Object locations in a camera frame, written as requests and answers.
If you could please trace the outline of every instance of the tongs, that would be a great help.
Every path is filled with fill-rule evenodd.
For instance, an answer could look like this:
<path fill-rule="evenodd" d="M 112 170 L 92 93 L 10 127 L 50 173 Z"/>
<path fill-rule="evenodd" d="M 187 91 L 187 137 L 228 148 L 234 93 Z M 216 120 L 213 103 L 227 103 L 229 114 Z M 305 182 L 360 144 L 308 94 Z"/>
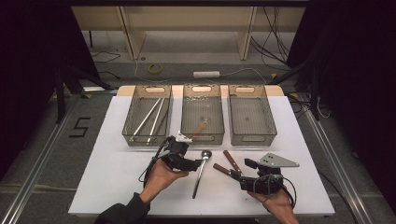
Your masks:
<path fill-rule="evenodd" d="M 233 157 L 231 156 L 230 152 L 228 150 L 224 150 L 223 151 L 224 156 L 227 158 L 227 160 L 230 162 L 231 166 L 234 168 L 234 170 L 241 176 L 243 176 L 244 174 L 242 173 L 241 169 L 239 168 L 239 166 L 236 164 L 235 160 L 233 159 Z M 229 177 L 232 177 L 231 175 L 231 170 L 227 170 L 226 168 L 218 165 L 217 163 L 215 163 L 213 165 L 213 168 L 221 171 L 222 173 L 226 174 Z"/>

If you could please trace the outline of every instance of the human hand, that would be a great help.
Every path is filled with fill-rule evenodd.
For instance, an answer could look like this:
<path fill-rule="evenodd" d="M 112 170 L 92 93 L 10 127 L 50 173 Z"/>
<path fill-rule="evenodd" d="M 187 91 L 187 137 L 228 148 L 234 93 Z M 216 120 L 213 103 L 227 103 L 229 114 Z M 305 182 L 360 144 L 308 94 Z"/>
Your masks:
<path fill-rule="evenodd" d="M 263 195 L 250 191 L 248 191 L 247 194 L 259 200 L 259 202 L 262 203 L 262 206 L 276 217 L 280 223 L 298 223 L 298 220 L 293 213 L 293 209 L 291 208 L 289 196 L 283 189 L 278 193 L 271 195 Z"/>
<path fill-rule="evenodd" d="M 166 163 L 159 159 L 151 168 L 148 181 L 140 193 L 144 204 L 149 204 L 163 189 L 169 187 L 175 180 L 189 175 L 187 171 L 173 171 Z"/>

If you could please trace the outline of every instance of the tabletop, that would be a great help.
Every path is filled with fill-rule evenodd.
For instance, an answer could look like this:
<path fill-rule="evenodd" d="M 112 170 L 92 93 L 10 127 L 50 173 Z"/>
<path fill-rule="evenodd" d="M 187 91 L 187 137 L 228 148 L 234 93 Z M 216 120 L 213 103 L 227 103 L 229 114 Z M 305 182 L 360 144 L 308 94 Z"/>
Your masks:
<path fill-rule="evenodd" d="M 78 185 L 69 213 L 79 217 L 96 216 L 114 203 L 128 203 L 134 192 L 140 192 L 143 184 L 138 181 L 158 147 L 129 147 L 121 134 L 131 96 L 115 96 L 106 113 L 90 160 Z M 230 133 L 224 134 L 220 146 L 190 145 L 185 158 L 201 159 L 202 149 L 213 153 L 207 161 L 196 198 L 192 198 L 197 172 L 179 179 L 165 189 L 151 204 L 151 217 L 260 217 L 270 215 L 260 203 L 245 191 L 239 183 L 215 170 L 217 163 L 232 168 L 223 155 L 227 149 L 246 176 L 257 176 L 257 171 L 244 165 L 244 159 L 259 160 L 266 153 L 274 153 L 298 162 L 299 167 L 282 168 L 282 175 L 296 188 L 298 201 L 294 208 L 297 215 L 330 216 L 332 204 L 320 180 L 315 164 L 305 144 L 290 103 L 285 96 L 269 96 L 277 136 L 269 147 L 235 147 L 230 144 Z M 224 128 L 228 122 L 227 95 L 222 95 Z M 170 134 L 180 128 L 182 99 L 174 93 Z"/>

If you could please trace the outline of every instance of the black panel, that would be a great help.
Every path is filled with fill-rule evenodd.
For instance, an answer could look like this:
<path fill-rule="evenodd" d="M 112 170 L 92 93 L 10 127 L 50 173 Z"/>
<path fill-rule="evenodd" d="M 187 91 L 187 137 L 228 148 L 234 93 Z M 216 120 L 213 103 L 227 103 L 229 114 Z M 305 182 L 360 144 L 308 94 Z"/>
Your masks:
<path fill-rule="evenodd" d="M 336 4 L 312 4 L 305 8 L 290 48 L 288 66 L 294 68 L 308 58 L 335 7 Z"/>
<path fill-rule="evenodd" d="M 319 91 L 365 168 L 396 212 L 394 6 L 359 2 L 320 77 Z"/>
<path fill-rule="evenodd" d="M 1 178 L 45 110 L 59 69 L 72 64 L 99 76 L 70 7 L 2 1 L 0 27 Z"/>

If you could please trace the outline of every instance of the sleeve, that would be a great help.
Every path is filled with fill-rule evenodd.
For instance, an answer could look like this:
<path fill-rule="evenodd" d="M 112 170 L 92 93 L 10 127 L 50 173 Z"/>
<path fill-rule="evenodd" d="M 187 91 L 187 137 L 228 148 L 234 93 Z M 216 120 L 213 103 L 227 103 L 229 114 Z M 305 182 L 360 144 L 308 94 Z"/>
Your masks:
<path fill-rule="evenodd" d="M 138 193 L 127 205 L 116 203 L 107 208 L 95 220 L 94 224 L 131 224 L 131 223 L 145 223 L 145 216 L 149 211 L 149 206 L 146 206 L 139 197 Z"/>

